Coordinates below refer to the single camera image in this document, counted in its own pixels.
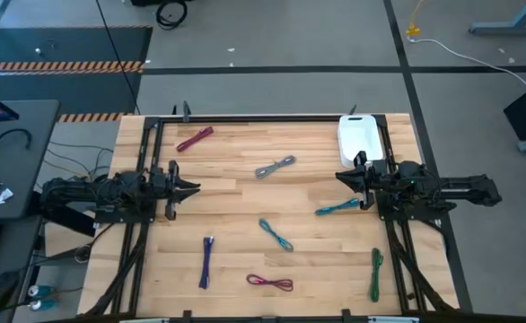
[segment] wooden table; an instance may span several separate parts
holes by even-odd
[[[420,162],[409,115],[386,118],[397,162]],[[135,168],[143,123],[143,117],[121,120],[111,174]],[[177,144],[207,126],[214,126],[213,135],[177,153]],[[339,316],[342,309],[353,315],[400,314],[389,243],[376,206],[367,212],[314,214],[318,208],[355,197],[334,176],[344,170],[337,126],[337,122],[167,125],[160,166],[167,169],[169,160],[177,160],[181,177],[201,183],[201,192],[178,205],[173,222],[163,216],[164,203],[158,204],[147,240],[137,316],[181,317],[184,310],[192,310],[194,317]],[[297,157],[296,164],[255,179],[256,168],[289,154]],[[293,243],[294,252],[283,251],[262,231],[259,218],[266,218]],[[420,270],[445,301],[458,307],[441,235],[419,222],[410,225]],[[124,225],[114,226],[93,248],[80,313],[95,303],[116,274],[124,230]],[[214,236],[215,244],[210,286],[203,290],[198,283],[206,236]],[[385,259],[381,298],[373,303],[368,290],[375,247]],[[291,278],[294,290],[247,284],[248,274]],[[123,305],[131,287],[130,278],[127,281]]]

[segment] white paper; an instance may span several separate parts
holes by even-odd
[[[13,193],[10,188],[6,188],[2,194],[0,194],[0,205],[5,203],[5,200],[12,197]]]

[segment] concrete floor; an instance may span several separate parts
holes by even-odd
[[[416,0],[392,1],[401,31]],[[526,1],[433,0],[418,15],[423,38],[498,65],[526,65],[526,37],[476,37],[473,21],[510,21]],[[101,0],[110,25],[151,24],[153,7]],[[99,26],[93,0],[12,0],[3,27]],[[411,65],[475,65],[433,44],[405,44]],[[175,31],[153,31],[147,68],[398,65],[382,1],[197,0]],[[525,87],[507,74],[414,74],[434,157],[442,176],[487,173],[503,203],[494,208],[460,203],[451,213],[464,275],[475,312],[526,316],[526,155],[502,110]],[[170,113],[187,100],[194,113],[411,112],[401,74],[194,74],[145,75],[138,93],[144,114]],[[111,147],[117,122],[58,124],[53,140]],[[97,151],[64,149],[89,165]],[[103,163],[109,163],[109,156]],[[57,161],[66,167],[76,165]],[[39,183],[68,177],[49,166]],[[83,275],[66,279],[81,285]],[[56,281],[43,270],[40,281]],[[79,294],[48,317],[19,313],[17,321],[71,317]]]

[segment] red cable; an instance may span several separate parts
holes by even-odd
[[[192,136],[191,138],[189,138],[188,140],[184,141],[183,143],[181,143],[180,145],[177,146],[177,151],[178,152],[183,152],[184,150],[188,149],[192,144],[198,142],[199,140],[207,137],[208,135],[211,135],[213,134],[213,128],[212,127],[207,127],[207,128],[204,128],[204,129],[201,129],[199,130],[199,132],[197,133],[197,135],[194,135]]]
[[[291,279],[279,279],[275,281],[268,281],[267,279],[261,278],[257,275],[249,274],[247,275],[247,282],[249,284],[255,284],[255,285],[260,285],[260,284],[274,285],[276,288],[283,290],[285,292],[291,292],[293,290],[293,280]]]

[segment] can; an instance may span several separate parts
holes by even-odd
[[[56,291],[56,289],[54,287],[51,287],[51,286],[33,285],[33,286],[30,286],[30,288],[28,289],[28,295],[31,298],[39,299],[39,298],[42,298],[42,297],[49,296],[52,293],[54,293],[55,291]]]
[[[46,299],[46,300],[37,300],[33,301],[28,305],[30,310],[39,311],[39,310],[49,310],[55,308],[57,305],[56,299]]]

